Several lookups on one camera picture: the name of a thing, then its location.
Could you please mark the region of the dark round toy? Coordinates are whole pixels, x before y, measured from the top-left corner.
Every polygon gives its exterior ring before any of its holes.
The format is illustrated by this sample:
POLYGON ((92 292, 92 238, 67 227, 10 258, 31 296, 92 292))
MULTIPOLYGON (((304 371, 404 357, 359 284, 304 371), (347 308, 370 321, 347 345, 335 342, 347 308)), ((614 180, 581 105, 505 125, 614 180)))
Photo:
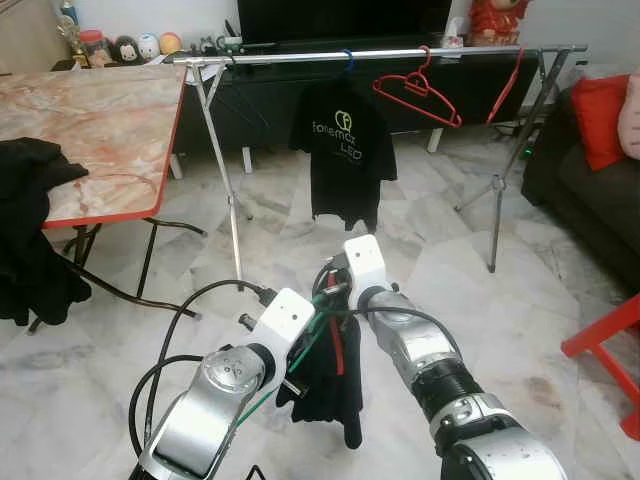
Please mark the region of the dark round toy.
POLYGON ((111 42, 111 59, 119 65, 137 65, 141 61, 140 50, 133 37, 122 35, 111 42))

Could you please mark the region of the plain black shirt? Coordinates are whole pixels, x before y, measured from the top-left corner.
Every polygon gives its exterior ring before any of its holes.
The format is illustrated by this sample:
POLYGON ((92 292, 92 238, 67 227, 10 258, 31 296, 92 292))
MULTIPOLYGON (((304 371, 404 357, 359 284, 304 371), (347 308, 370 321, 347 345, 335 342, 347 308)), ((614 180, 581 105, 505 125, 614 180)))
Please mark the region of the plain black shirt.
POLYGON ((0 141, 0 320, 27 326, 32 317, 63 324, 91 288, 44 234, 49 192, 88 175, 58 143, 22 137, 0 141))

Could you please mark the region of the black logo T-shirt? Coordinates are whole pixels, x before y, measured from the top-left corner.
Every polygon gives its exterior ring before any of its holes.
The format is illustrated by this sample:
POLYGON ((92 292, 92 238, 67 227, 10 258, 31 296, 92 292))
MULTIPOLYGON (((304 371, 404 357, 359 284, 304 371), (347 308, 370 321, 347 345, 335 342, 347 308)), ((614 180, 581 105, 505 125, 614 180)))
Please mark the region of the black logo T-shirt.
POLYGON ((381 183, 397 179, 396 150, 384 116, 348 76, 321 79, 298 97, 289 148, 310 156, 312 216, 338 216, 378 230, 381 183))

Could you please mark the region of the navy shirt with red stripe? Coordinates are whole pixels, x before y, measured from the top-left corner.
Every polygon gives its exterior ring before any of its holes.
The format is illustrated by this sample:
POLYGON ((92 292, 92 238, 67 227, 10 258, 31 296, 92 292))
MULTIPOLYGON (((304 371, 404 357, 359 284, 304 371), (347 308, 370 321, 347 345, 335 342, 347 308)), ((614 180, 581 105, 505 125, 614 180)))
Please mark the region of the navy shirt with red stripe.
POLYGON ((285 396, 282 389, 276 394, 278 407, 291 402, 291 419, 301 421, 337 421, 343 426, 344 443, 355 451, 362 436, 360 413, 364 410, 361 388, 361 330, 358 320, 347 315, 347 303, 319 305, 317 315, 305 332, 320 330, 320 352, 325 364, 325 380, 307 396, 285 396))

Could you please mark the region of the red cushion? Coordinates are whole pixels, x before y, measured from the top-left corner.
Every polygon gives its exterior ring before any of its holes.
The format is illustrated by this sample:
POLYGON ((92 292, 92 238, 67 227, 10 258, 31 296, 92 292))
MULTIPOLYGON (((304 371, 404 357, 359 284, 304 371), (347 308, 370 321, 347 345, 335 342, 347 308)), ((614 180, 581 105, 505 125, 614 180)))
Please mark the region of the red cushion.
POLYGON ((585 159, 599 172, 625 157, 620 138, 620 114, 627 99, 630 76, 581 78, 570 97, 585 159))

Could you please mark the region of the red fortune god figurine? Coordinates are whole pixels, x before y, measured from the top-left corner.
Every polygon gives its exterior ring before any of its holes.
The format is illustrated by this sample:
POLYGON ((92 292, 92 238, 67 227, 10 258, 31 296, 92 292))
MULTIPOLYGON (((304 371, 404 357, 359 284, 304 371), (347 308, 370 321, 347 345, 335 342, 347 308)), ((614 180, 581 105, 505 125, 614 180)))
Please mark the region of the red fortune god figurine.
POLYGON ((472 0, 468 12, 468 46, 518 44, 520 23, 531 0, 472 0))

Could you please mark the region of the green hanger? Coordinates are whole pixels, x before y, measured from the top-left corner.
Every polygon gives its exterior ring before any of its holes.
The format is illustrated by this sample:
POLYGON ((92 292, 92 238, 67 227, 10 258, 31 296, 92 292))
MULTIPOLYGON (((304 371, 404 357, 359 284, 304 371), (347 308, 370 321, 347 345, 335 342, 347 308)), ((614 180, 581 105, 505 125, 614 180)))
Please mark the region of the green hanger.
POLYGON ((270 302, 261 317, 239 317, 250 330, 247 342, 268 351, 268 374, 238 424, 269 399, 278 407, 294 403, 294 420, 329 420, 328 390, 346 370, 342 353, 333 352, 332 334, 332 314, 346 306, 346 284, 316 285, 307 301, 291 289, 269 291, 266 297, 270 302))

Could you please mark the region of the white paper stack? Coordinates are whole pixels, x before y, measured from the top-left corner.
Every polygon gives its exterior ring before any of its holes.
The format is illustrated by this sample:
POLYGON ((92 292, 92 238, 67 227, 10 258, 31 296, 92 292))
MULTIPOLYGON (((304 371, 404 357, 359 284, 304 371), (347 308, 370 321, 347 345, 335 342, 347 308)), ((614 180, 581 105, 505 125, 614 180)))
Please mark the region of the white paper stack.
POLYGON ((186 82, 189 84, 207 83, 220 76, 229 65, 236 63, 228 56, 211 56, 211 58, 179 58, 173 61, 186 69, 186 82))

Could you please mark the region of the white pink tissue box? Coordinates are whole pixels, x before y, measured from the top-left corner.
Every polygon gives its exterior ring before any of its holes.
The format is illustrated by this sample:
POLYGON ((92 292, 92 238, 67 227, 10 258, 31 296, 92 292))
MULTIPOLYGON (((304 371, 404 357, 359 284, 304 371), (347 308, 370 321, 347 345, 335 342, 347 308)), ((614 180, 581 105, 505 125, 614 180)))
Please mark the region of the white pink tissue box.
POLYGON ((445 29, 442 35, 442 49, 461 49, 465 46, 465 31, 467 27, 467 19, 456 15, 448 19, 445 23, 445 29))

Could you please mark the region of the dark brown sofa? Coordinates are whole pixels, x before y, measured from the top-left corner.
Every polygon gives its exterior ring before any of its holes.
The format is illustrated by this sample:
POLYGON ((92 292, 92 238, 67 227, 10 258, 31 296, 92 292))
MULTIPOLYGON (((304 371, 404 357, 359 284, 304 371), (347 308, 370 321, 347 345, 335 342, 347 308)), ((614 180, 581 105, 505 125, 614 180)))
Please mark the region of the dark brown sofa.
POLYGON ((576 81, 549 106, 535 155, 527 161, 522 195, 561 221, 626 292, 635 294, 640 284, 636 163, 625 155, 593 172, 585 159, 570 97, 581 78, 628 74, 588 67, 575 73, 576 81))

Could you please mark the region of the orange round toy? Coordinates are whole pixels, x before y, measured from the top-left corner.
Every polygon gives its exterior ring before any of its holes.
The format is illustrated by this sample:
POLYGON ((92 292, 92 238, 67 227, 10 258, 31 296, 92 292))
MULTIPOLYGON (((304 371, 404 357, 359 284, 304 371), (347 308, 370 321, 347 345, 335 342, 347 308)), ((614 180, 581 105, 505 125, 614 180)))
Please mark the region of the orange round toy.
POLYGON ((157 44, 159 44, 161 55, 170 55, 186 49, 183 45, 182 38, 174 32, 161 33, 159 38, 157 38, 157 44))

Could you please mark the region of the light wooden cabinet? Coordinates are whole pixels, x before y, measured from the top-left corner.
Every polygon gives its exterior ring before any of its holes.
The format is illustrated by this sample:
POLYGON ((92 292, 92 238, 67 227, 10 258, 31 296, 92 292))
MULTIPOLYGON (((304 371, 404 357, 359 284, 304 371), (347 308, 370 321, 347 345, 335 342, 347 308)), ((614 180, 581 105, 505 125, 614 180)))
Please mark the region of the light wooden cabinet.
POLYGON ((52 0, 0 0, 0 76, 47 72, 68 58, 52 0))

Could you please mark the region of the tall slim ornament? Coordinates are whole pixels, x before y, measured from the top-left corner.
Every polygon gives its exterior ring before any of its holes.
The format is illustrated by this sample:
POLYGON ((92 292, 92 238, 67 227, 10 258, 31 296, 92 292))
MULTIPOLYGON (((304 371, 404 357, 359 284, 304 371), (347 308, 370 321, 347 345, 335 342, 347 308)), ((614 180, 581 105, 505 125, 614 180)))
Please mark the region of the tall slim ornament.
POLYGON ((58 31, 67 42, 73 56, 83 54, 81 27, 79 27, 76 5, 72 0, 60 0, 58 4, 58 31))

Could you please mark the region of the black television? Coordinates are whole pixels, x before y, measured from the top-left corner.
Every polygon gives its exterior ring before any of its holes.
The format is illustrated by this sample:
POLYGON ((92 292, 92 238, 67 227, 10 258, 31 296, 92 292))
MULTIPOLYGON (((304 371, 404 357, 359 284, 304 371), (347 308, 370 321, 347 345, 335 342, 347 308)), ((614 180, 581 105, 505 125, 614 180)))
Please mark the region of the black television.
POLYGON ((438 35, 453 0, 237 0, 251 44, 438 35))

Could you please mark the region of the red plastic hanger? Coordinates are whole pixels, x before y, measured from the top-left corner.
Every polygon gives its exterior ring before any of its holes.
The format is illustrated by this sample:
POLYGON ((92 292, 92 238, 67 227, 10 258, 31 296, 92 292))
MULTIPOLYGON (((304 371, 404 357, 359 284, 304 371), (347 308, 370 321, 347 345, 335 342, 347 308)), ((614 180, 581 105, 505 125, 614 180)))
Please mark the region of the red plastic hanger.
POLYGON ((499 110, 502 109, 502 106, 504 102, 506 102, 509 93, 511 93, 513 87, 515 87, 518 73, 520 73, 522 61, 524 61, 524 56, 525 47, 521 47, 521 49, 516 52, 515 64, 513 64, 513 68, 511 70, 511 73, 509 73, 507 82, 504 83, 502 91, 499 92, 497 99, 495 99, 494 104, 492 105, 492 110, 490 110, 488 116, 486 116, 486 124, 492 124, 494 122, 495 116, 497 116, 499 110))
POLYGON ((433 120, 433 122, 440 123, 443 125, 448 125, 448 127, 461 127, 463 124, 463 118, 458 113, 456 106, 453 105, 453 102, 448 99, 444 93, 435 90, 434 87, 430 86, 429 78, 428 78, 428 69, 431 64, 431 59, 433 59, 433 55, 431 55, 431 49, 429 46, 420 45, 419 50, 424 54, 425 60, 417 67, 416 70, 410 72, 408 74, 404 74, 404 76, 398 76, 398 74, 388 74, 388 76, 380 76, 372 82, 371 87, 372 91, 378 93, 378 95, 383 96, 384 99, 389 99, 390 101, 396 102, 403 106, 403 108, 407 108, 408 110, 413 111, 413 113, 420 114, 428 118, 429 120, 433 120), (422 105, 417 105, 415 102, 411 102, 410 100, 402 99, 401 96, 394 95, 393 92, 387 90, 387 86, 392 86, 392 84, 399 82, 399 87, 404 93, 410 93, 411 96, 421 97, 424 100, 438 100, 440 104, 444 105, 447 108, 447 113, 445 116, 436 115, 433 111, 429 111, 425 109, 422 105))

